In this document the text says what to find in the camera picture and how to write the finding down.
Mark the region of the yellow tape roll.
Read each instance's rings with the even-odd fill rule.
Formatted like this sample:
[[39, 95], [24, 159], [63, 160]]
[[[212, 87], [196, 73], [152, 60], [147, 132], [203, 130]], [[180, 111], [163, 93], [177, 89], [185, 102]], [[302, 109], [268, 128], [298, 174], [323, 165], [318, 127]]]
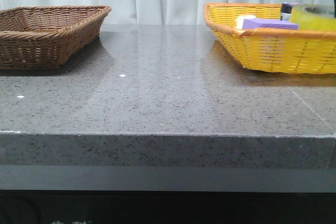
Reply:
[[335, 10], [326, 5], [297, 5], [289, 21], [298, 24], [299, 30], [335, 31]]

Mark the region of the black lidded jar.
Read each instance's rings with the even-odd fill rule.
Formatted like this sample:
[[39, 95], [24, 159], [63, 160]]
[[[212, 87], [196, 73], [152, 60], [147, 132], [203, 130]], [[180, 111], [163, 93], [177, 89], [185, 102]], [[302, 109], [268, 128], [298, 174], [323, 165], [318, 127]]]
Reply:
[[299, 5], [297, 2], [283, 2], [280, 9], [280, 20], [289, 21], [292, 8]]

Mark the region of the purple sponge block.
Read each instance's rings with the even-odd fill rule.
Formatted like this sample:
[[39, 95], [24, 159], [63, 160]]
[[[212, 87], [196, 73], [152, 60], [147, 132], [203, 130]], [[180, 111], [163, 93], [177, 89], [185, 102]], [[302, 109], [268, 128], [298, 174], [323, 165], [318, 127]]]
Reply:
[[242, 29], [256, 29], [256, 28], [298, 30], [299, 25], [296, 23], [291, 23], [279, 19], [261, 19], [261, 18], [244, 19]]

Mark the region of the yellow woven plastic basket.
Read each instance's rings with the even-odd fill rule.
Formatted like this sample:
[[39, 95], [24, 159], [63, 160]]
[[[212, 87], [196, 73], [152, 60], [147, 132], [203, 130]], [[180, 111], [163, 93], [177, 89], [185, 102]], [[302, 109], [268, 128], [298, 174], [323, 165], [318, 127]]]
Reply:
[[206, 3], [204, 22], [244, 68], [283, 73], [335, 73], [335, 32], [235, 28], [239, 15], [277, 19], [280, 4]]

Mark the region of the bread roll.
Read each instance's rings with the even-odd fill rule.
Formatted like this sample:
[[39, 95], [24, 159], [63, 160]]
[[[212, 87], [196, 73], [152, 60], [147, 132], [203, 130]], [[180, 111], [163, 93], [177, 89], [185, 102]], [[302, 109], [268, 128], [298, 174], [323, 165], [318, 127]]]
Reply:
[[257, 18], [256, 15], [253, 14], [243, 14], [243, 15], [239, 15], [236, 19], [235, 19], [235, 28], [236, 29], [242, 29], [243, 28], [243, 24], [244, 24], [244, 20], [245, 19], [253, 19], [253, 18]]

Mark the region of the brown wicker basket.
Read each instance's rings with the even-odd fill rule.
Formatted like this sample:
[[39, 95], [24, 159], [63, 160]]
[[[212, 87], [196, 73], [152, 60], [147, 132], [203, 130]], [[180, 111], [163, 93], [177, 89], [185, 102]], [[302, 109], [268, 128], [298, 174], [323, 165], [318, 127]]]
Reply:
[[22, 6], [1, 11], [1, 70], [58, 69], [100, 34], [106, 5]]

